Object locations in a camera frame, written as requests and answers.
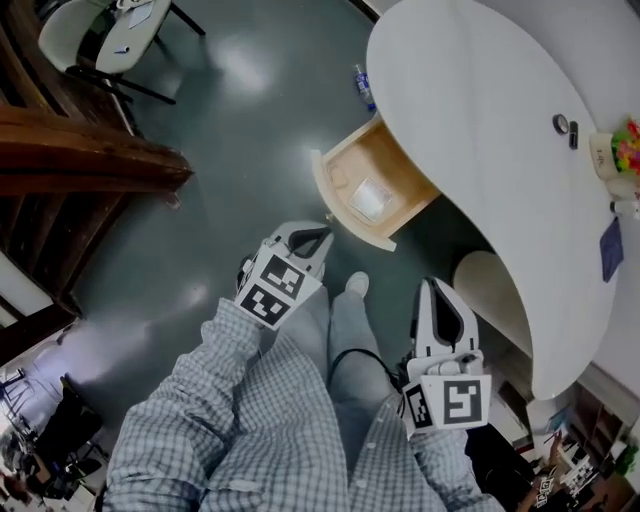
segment gray floor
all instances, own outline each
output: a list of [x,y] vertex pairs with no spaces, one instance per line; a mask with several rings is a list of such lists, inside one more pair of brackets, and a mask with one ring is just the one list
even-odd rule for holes
[[[240,259],[284,221],[324,220],[309,150],[328,150],[370,117],[351,65],[364,62],[372,24],[347,0],[177,3],[207,37],[169,14],[164,50],[153,45],[127,78],[176,98],[168,106],[135,96],[133,112],[145,136],[182,151],[196,176],[179,192],[179,211],[145,198],[118,221],[76,288],[88,320],[55,355],[113,432],[198,344]],[[420,278],[448,278],[459,255],[486,247],[444,198],[394,237],[395,253],[335,231],[329,290],[355,270],[370,274],[371,323],[389,363],[409,349]]]

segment chair leg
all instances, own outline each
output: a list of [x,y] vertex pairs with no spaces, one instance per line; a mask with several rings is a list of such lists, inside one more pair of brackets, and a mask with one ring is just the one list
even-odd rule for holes
[[83,68],[83,71],[86,71],[87,73],[91,73],[92,75],[95,75],[95,76],[97,76],[99,78],[107,78],[109,80],[113,80],[117,84],[124,85],[125,87],[128,87],[129,89],[133,89],[134,91],[141,92],[143,94],[146,94],[147,96],[151,96],[152,98],[156,98],[156,99],[158,99],[160,101],[164,101],[165,103],[168,103],[169,105],[175,105],[176,104],[176,100],[173,100],[171,98],[168,98],[167,96],[164,96],[164,95],[162,95],[160,93],[152,91],[151,89],[147,89],[146,87],[143,87],[142,85],[138,85],[138,84],[136,84],[134,82],[130,82],[129,80],[125,80],[124,78],[120,78],[119,76],[110,75],[108,73],[104,73],[102,71],[98,71],[97,69],[85,69],[85,68]]
[[133,101],[131,96],[126,95],[120,89],[116,89],[115,87],[105,84],[99,78],[95,78],[91,75],[88,75],[87,73],[83,73],[81,68],[77,68],[77,67],[69,68],[67,69],[67,73],[75,78],[84,80],[85,82],[88,82],[91,85],[95,85],[98,89],[102,89],[103,91],[109,92],[123,101],[129,101],[129,102]]
[[176,14],[178,18],[180,18],[187,25],[189,25],[196,34],[201,36],[206,35],[206,32],[200,28],[200,25],[198,25],[195,21],[189,18],[189,16],[187,16],[186,13],[182,9],[180,9],[180,7],[178,7],[176,4],[171,2],[171,6],[169,8]]

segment white wall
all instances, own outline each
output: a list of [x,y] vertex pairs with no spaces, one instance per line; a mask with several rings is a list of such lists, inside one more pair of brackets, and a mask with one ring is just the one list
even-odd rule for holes
[[0,254],[0,295],[27,316],[52,304],[49,296],[20,272],[4,254]]
[[[578,90],[596,127],[640,117],[640,18],[626,0],[479,0],[533,36]],[[370,0],[384,12],[395,0]],[[640,222],[622,224],[625,262],[594,362],[640,396]]]

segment water bottle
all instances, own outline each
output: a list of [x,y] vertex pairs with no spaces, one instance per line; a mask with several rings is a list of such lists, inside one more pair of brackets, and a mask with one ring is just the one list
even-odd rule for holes
[[375,110],[376,104],[373,102],[373,94],[371,94],[371,88],[369,87],[369,76],[364,70],[364,66],[356,64],[353,66],[353,72],[355,74],[356,86],[358,87],[360,98],[369,110]]

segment blue card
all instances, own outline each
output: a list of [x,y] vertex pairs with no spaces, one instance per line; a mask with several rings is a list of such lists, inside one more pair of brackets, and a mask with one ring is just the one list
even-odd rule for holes
[[620,222],[617,217],[600,239],[600,254],[602,256],[602,279],[605,283],[608,283],[624,259],[622,234],[620,233]]

